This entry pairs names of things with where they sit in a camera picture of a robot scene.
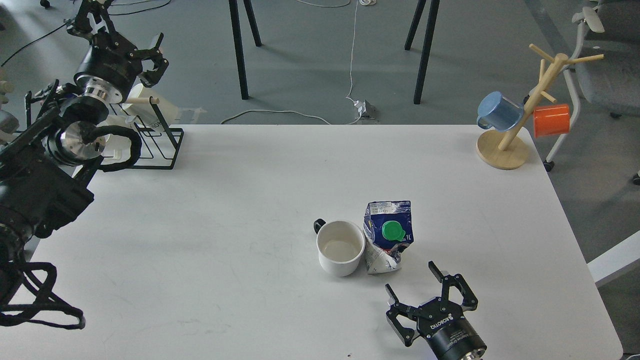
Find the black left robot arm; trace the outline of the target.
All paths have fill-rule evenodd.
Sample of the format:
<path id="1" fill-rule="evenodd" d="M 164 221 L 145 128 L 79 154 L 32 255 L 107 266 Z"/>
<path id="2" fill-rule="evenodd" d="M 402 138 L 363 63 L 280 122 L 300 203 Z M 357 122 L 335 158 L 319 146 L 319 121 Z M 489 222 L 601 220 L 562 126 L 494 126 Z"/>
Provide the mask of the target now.
<path id="1" fill-rule="evenodd" d="M 156 85 L 169 66 L 160 51 L 139 49 L 114 27 L 110 0 L 83 0 L 64 23 L 73 36 L 87 39 L 89 50 L 73 83 L 55 80 L 25 97 L 25 113 L 41 102 L 35 121 L 14 136 L 16 123 L 4 113 L 1 133 L 1 325 L 41 324 L 82 330 L 83 311 L 54 293 L 57 268 L 29 262 L 25 246 L 45 239 L 75 221 L 94 200 L 89 183 L 97 171 L 129 169 L 141 157 L 142 139 L 121 125 L 102 125 L 109 106 L 125 103 L 135 80 Z"/>

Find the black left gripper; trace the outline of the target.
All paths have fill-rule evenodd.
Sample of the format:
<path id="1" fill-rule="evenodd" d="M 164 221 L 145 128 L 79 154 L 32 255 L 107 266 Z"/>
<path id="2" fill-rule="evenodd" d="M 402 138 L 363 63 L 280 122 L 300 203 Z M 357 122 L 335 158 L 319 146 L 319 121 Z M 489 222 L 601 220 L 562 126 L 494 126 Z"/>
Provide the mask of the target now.
<path id="1" fill-rule="evenodd" d="M 142 85 L 151 88 L 160 82 L 169 61 L 162 56 L 163 33 L 151 39 L 150 48 L 138 48 L 122 35 L 91 35 L 89 50 L 74 75 L 80 96 L 122 104 L 130 98 L 131 89 L 139 75 Z M 150 57 L 152 69 L 144 70 L 142 61 Z"/>

